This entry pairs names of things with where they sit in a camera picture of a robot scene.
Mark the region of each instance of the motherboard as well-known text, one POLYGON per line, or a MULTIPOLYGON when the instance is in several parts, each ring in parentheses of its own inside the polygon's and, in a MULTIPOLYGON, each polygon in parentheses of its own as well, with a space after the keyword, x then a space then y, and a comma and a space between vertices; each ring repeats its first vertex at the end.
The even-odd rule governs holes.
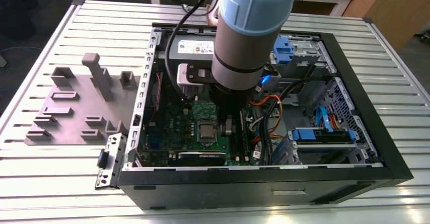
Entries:
POLYGON ((154 117, 144 126, 145 135, 137 151, 141 165, 192 166, 201 165, 201 161, 213 166, 251 165, 244 114, 237 116, 240 126, 232 125, 228 133, 217 121, 216 105, 209 100, 201 97, 201 100, 184 103, 169 91, 167 86, 154 117))

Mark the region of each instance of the aluminum profile table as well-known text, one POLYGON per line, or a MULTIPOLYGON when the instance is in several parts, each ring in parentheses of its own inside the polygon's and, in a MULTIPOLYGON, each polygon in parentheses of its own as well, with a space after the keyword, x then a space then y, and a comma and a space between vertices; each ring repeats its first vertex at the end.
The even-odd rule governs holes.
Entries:
MULTIPOLYGON (((292 14, 283 29, 332 33, 411 168, 414 179, 339 205, 141 211, 121 190, 94 191, 100 145, 26 146, 25 133, 57 66, 89 74, 97 52, 112 75, 142 73, 152 22, 175 23, 177 6, 85 1, 72 5, 0 119, 0 220, 85 223, 424 223, 430 219, 430 98, 372 24, 292 14)), ((189 24, 205 24, 191 17, 189 24)))

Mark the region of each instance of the metal bracket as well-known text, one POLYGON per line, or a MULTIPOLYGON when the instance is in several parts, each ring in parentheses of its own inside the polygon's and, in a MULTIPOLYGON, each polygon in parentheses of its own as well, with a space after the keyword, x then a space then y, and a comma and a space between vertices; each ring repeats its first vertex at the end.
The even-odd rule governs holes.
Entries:
POLYGON ((117 180, 122 165, 126 137, 117 133, 110 135, 106 141, 96 164, 100 168, 94 181, 96 190, 118 189, 117 180))

